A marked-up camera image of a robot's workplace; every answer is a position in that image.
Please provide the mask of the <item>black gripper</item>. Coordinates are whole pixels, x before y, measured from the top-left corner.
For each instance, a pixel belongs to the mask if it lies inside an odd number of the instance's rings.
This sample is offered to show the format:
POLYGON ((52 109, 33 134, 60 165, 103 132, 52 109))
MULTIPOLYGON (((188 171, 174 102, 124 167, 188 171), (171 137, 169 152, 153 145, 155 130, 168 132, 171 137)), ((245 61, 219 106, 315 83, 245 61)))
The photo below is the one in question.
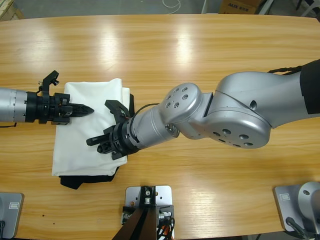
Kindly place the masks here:
POLYGON ((95 111, 84 104, 70 103, 70 95, 64 93, 38 96, 36 92, 28 91, 25 104, 26 123, 38 120, 39 124, 51 122, 52 125, 68 125, 70 117, 84 117, 95 111))
POLYGON ((128 121, 112 125, 103 130, 103 135, 88 138, 86 144, 88 146, 98 145, 97 152, 111 153, 112 160, 137 153, 139 149, 131 142, 132 137, 127 129, 128 125, 128 121))

